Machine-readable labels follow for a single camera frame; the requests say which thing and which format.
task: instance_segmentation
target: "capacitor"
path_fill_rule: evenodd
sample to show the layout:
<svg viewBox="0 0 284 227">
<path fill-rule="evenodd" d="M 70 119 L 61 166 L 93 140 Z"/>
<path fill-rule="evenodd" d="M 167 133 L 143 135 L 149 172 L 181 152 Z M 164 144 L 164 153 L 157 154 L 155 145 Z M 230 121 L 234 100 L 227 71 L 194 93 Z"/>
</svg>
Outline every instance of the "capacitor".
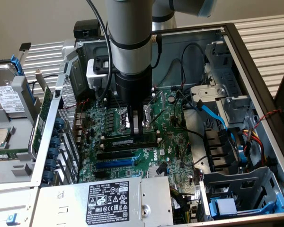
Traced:
<svg viewBox="0 0 284 227">
<path fill-rule="evenodd" d="M 59 146 L 61 145 L 60 139 L 57 137 L 52 137 L 49 145 L 52 148 L 59 148 Z"/>
<path fill-rule="evenodd" d="M 56 168 L 56 161 L 48 158 L 47 160 L 45 160 L 44 167 L 47 170 L 53 171 Z"/>
<path fill-rule="evenodd" d="M 64 128 L 64 124 L 65 124 L 65 121 L 61 118 L 56 118 L 55 119 L 55 123 L 54 123 L 54 127 L 60 131 L 61 129 Z"/>
<path fill-rule="evenodd" d="M 56 128 L 53 129 L 52 136 L 58 137 L 58 130 Z"/>
<path fill-rule="evenodd" d="M 42 174 L 42 181 L 44 183 L 50 183 L 53 181 L 53 173 L 51 171 L 44 170 Z"/>
<path fill-rule="evenodd" d="M 90 131 L 89 131 L 89 129 L 86 130 L 85 137 L 86 137 L 87 144 L 90 144 Z"/>
<path fill-rule="evenodd" d="M 50 159 L 57 159 L 59 155 L 59 150 L 57 148 L 49 148 L 48 149 L 48 152 L 47 152 L 47 156 L 50 158 Z"/>
<path fill-rule="evenodd" d="M 174 104 L 175 101 L 176 101 L 176 99 L 175 99 L 174 96 L 169 96 L 169 97 L 167 98 L 167 101 L 168 101 L 170 104 Z"/>
<path fill-rule="evenodd" d="M 191 185 L 191 184 L 192 184 L 193 179 L 194 179 L 194 178 L 193 178 L 193 176 L 192 176 L 192 175 L 190 175 L 190 176 L 189 176 L 189 185 Z"/>
</svg>

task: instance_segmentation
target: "robotic arm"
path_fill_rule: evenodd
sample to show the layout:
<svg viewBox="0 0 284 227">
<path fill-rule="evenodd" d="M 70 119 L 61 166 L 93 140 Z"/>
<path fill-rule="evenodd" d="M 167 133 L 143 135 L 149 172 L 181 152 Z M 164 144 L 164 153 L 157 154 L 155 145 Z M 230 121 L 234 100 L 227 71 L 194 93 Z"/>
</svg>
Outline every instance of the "robotic arm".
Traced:
<svg viewBox="0 0 284 227">
<path fill-rule="evenodd" d="M 208 16 L 214 3 L 215 0 L 106 0 L 112 59 L 120 71 L 115 75 L 116 89 L 128 105 L 132 135 L 143 133 L 143 100 L 151 93 L 153 23 L 169 21 L 175 10 Z"/>
</svg>

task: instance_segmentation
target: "black pcie slot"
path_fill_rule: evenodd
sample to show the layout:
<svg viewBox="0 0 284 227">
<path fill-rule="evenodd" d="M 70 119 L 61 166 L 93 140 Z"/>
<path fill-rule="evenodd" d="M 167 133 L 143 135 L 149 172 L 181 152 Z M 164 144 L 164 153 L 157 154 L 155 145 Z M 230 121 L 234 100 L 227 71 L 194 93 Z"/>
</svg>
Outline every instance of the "black pcie slot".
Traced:
<svg viewBox="0 0 284 227">
<path fill-rule="evenodd" d="M 155 132 L 145 133 L 141 136 L 117 136 L 105 138 L 101 142 L 104 146 L 105 152 L 152 148 L 158 146 Z"/>
<path fill-rule="evenodd" d="M 119 152 L 108 152 L 97 154 L 97 160 L 107 160 L 107 159 L 119 159 L 119 158 L 129 158 L 133 154 L 130 150 L 128 151 L 119 151 Z"/>
</svg>

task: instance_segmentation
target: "warning label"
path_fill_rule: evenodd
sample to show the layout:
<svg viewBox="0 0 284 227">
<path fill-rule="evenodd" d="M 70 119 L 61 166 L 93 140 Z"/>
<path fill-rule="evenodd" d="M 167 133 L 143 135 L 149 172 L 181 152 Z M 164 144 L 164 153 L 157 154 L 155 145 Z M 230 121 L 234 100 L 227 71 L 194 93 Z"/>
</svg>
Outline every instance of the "warning label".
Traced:
<svg viewBox="0 0 284 227">
<path fill-rule="evenodd" d="M 129 181 L 89 186 L 88 225 L 129 221 Z"/>
<path fill-rule="evenodd" d="M 0 87 L 0 104 L 6 113 L 24 112 L 19 95 L 11 86 Z"/>
</svg>

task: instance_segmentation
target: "yellow wire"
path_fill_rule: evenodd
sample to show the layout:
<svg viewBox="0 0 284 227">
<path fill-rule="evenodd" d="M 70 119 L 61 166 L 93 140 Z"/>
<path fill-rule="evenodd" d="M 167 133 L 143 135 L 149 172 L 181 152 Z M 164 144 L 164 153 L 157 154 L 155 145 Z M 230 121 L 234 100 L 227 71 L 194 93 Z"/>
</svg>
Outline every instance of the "yellow wire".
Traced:
<svg viewBox="0 0 284 227">
<path fill-rule="evenodd" d="M 187 215 L 187 222 L 190 223 L 189 212 L 186 212 Z"/>
<path fill-rule="evenodd" d="M 256 135 L 256 133 L 255 133 L 254 131 L 252 131 L 252 134 L 253 134 L 256 138 L 258 138 L 258 139 L 260 140 L 259 136 L 257 136 L 257 135 Z"/>
</svg>

